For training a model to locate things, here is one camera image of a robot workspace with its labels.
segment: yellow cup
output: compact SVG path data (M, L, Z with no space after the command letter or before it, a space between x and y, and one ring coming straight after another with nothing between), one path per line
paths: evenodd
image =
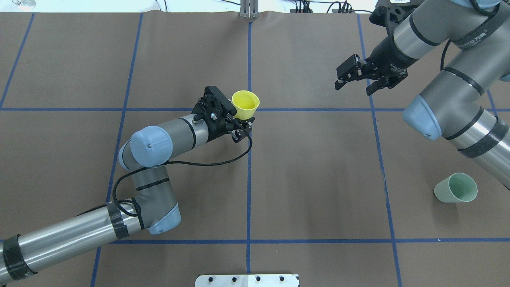
M237 110L235 118L249 119L259 107L260 100L250 91L237 91L232 95L232 104Z

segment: metal plate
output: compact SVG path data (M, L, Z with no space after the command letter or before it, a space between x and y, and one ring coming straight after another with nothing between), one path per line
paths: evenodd
M297 274L201 275L195 287L299 287Z

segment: light green cup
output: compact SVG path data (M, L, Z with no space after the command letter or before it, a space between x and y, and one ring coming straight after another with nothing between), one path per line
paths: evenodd
M442 202L470 202L476 198L478 187L467 174L454 173L434 187L434 195Z

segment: cable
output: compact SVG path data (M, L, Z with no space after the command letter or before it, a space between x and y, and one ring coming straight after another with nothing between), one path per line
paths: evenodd
M448 46L450 46L451 40L449 39L448 42L446 42L445 48L443 49L443 54L441 55L441 70L445 67L445 57L446 57L446 50L448 50Z
M368 12L368 13L373 13L373 11L368 11L368 10L349 10L347 11L347 13L350 13L350 12Z
M331 9L331 7L338 3L338 10L340 10L340 6L342 5L342 3L338 2L338 1L335 1L335 2L332 2L331 5L328 7L327 11L326 11L326 14L329 13L329 10Z
M133 204L133 202L131 200L119 200L119 203L131 203ZM83 215L83 214L86 214L86 213L89 213L91 211L94 211L94 210L98 210L100 208L103 208L103 207L106 207L106 203L105 204L102 204L102 205L98 205L96 207L93 207L93 208L90 208L89 210L87 211L83 211L82 213L78 214L77 216L80 216L80 215Z
M246 135L246 137L248 137L248 140L249 140L249 145L248 145L248 149L242 153L240 156L236 157L236 158L233 158L231 160L227 160L227 161L222 161L222 162L214 162L214 163L197 163L197 162L188 162L188 161L167 161L165 163L163 163L162 165L168 165L168 164L177 164L177 163L180 163L180 164L187 164L187 165L194 165L194 166L218 166L218 165L223 165L223 164L227 164L227 163L231 163L231 162L234 162L238 159L240 159L241 157L245 156L247 153L249 153L251 151L251 147L253 145L253 139L251 139L251 136L250 134L234 119L234 117L232 117L230 114L227 114L227 120L229 120L230 122L234 123L234 125L236 125L238 128L242 129L244 134ZM115 203L115 205L122 211L124 212L126 215L128 216L131 216L131 217L138 217L140 215L140 212L141 212L141 208L140 208L140 205L132 200L117 200L117 187L119 186L119 183L126 177L129 177L133 174L136 174L136 173L139 173L141 171L144 171L144 170L147 170L148 168L141 168L141 169L138 169L138 170L135 170L133 172L130 172L130 173L127 173L123 176L121 176L117 182L115 182L115 185L113 186L112 188L112 199L113 199L113 202ZM131 213L131 212L128 212L127 210L125 210L120 204L121 203L131 203L134 205L135 207L135 211L136 213ZM98 207L95 207L91 210L88 210L84 213L87 213L87 212L90 212L90 211L93 211L93 210L96 210L98 208L101 208L101 207L104 207L106 206L105 205L102 205L102 206L98 206Z
M241 4L239 4L239 3L232 2L232 1L228 1L228 0L220 0L220 1L222 1L222 2L227 2L227 3L232 3L232 4L236 4L236 5L241 6Z
M469 0L469 3L471 3L471 5L473 5L473 8L483 16L491 17L496 15L496 13L494 12L485 11L482 8L480 8L476 0Z
M476 0L469 0L469 2L471 3L471 5L473 5L473 8L481 15L483 16L487 16L487 17L493 17L494 15L496 15L495 12L489 12L489 11L485 11L483 10L479 5L478 3L476 2ZM443 54L441 55L441 63L440 63L440 69L443 70L444 69L444 65L445 65L445 57L446 57L446 51L448 50L448 46L450 46L451 44L451 40L449 39L448 42L446 42L446 45L445 45L445 48L443 49Z

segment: plastic cup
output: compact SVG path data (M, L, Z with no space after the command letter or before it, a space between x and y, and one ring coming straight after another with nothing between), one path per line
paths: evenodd
M260 100L256 94L250 91L237 91L232 95L232 104L237 110L235 118L249 119L255 114Z
M434 187L434 195L442 202L470 202L476 198L478 187L467 174L454 173Z

